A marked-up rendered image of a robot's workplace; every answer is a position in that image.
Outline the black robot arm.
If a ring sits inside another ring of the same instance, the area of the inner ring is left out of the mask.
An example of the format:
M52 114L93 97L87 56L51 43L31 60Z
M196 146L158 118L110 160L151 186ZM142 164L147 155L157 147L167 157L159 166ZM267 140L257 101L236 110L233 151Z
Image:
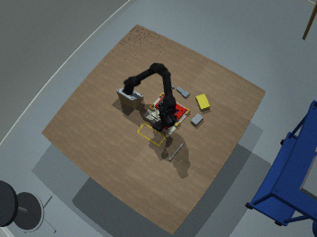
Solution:
M164 124L167 127L172 127L177 122L177 115L175 115L176 109L176 100L172 94L171 79L168 69L164 66L163 63L153 63L148 70L138 74L137 76L130 77L128 80L124 81L125 88L122 90L126 95L133 94L134 86L141 84L141 80L152 74L159 74L163 79L164 87L164 99L163 103L159 104L159 115L163 117ZM172 109L169 111L168 109Z

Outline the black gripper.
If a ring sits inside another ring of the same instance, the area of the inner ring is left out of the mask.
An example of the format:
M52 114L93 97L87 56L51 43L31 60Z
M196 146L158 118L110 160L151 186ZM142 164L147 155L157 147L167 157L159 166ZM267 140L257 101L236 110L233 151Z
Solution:
M159 115L159 119L160 120L158 120L157 122L154 123L153 128L155 128L156 130L161 132L166 125L164 124L163 117L161 117L160 115Z

